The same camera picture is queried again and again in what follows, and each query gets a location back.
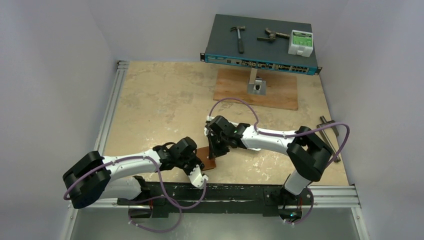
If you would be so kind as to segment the brown leather card holder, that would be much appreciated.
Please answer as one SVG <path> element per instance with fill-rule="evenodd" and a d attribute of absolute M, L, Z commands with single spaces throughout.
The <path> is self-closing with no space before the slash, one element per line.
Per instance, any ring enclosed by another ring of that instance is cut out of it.
<path fill-rule="evenodd" d="M 217 167 L 215 159 L 209 158 L 210 149 L 208 146 L 200 147 L 196 150 L 196 156 L 201 160 L 204 165 L 204 167 L 201 169 L 202 171 L 212 170 Z"/>

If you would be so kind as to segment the white plastic basket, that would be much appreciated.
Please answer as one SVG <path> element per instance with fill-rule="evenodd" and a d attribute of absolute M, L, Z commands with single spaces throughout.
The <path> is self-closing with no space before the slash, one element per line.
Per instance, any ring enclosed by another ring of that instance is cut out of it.
<path fill-rule="evenodd" d="M 247 147 L 248 150 L 252 150 L 252 151 L 261 151 L 261 148 L 257 148 L 257 147 Z"/>

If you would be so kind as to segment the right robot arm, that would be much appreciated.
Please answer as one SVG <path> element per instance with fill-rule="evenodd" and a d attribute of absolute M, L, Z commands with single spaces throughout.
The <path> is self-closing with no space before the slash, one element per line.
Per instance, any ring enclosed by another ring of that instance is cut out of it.
<path fill-rule="evenodd" d="M 282 200 L 288 204 L 298 200 L 307 185 L 321 180 L 333 156 L 332 149 L 306 126 L 276 131 L 255 128 L 248 123 L 233 123 L 218 115 L 207 117 L 205 135 L 211 158 L 226 155 L 230 148 L 268 150 L 288 156 L 294 171 L 280 191 Z"/>

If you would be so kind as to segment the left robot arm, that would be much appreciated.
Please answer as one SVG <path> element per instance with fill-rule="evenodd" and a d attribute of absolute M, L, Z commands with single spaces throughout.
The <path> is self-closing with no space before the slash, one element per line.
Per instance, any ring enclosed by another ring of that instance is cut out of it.
<path fill-rule="evenodd" d="M 142 205 L 148 201 L 149 191 L 136 175 L 157 173 L 160 177 L 163 171 L 174 168 L 181 169 L 195 188 L 206 189 L 209 178 L 202 173 L 204 164 L 197 157 L 197 144 L 188 136 L 129 155 L 102 156 L 93 150 L 63 174 L 66 187 L 63 199 L 71 201 L 75 209 L 112 198 Z"/>

